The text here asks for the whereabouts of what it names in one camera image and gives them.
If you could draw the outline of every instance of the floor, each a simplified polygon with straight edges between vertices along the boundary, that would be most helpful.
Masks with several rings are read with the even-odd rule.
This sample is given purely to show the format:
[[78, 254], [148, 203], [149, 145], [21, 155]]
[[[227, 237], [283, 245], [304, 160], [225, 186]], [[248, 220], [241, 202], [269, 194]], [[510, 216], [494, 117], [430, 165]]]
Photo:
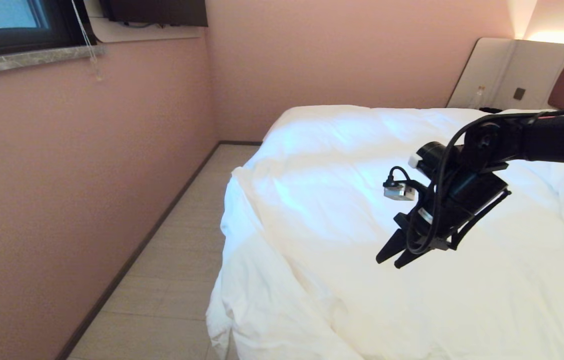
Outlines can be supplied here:
[[[216, 360], [205, 314], [222, 265], [231, 171], [258, 146], [221, 145], [177, 203], [69, 360]], [[230, 360], [237, 360], [234, 350]]]

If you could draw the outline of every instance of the wall-mounted tv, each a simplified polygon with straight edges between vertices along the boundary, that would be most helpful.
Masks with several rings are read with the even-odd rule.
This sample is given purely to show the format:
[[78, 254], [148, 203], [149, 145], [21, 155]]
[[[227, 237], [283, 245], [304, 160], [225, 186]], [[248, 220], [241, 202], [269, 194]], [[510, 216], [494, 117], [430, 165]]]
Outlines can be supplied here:
[[99, 0], [110, 21], [207, 27], [205, 0]]

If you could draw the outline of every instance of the metal connector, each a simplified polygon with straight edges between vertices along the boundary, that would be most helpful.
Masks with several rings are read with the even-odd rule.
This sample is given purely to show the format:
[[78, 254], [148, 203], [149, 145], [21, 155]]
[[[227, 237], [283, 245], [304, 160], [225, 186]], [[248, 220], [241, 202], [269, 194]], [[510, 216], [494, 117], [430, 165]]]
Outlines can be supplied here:
[[413, 201], [415, 200], [415, 189], [404, 184], [385, 187], [384, 196], [397, 201]]

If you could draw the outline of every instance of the marble window sill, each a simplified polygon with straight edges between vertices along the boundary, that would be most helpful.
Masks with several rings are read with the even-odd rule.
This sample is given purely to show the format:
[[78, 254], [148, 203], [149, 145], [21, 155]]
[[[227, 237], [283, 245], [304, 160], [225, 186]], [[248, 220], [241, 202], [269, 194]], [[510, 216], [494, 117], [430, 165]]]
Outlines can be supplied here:
[[[102, 45], [94, 46], [93, 50], [96, 55], [106, 53], [106, 48]], [[0, 71], [87, 57], [90, 57], [90, 51], [86, 46], [52, 48], [50, 50], [3, 55], [0, 56]]]

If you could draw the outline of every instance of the white bedding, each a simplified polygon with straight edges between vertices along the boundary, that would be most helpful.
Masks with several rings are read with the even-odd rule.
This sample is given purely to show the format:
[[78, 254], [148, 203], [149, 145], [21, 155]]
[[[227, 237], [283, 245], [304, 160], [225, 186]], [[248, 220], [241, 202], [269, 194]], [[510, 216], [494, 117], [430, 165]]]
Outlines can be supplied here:
[[510, 162], [513, 195], [458, 251], [403, 269], [375, 255], [412, 202], [392, 166], [446, 143], [470, 109], [291, 109], [232, 173], [207, 324], [241, 360], [564, 360], [564, 166]]

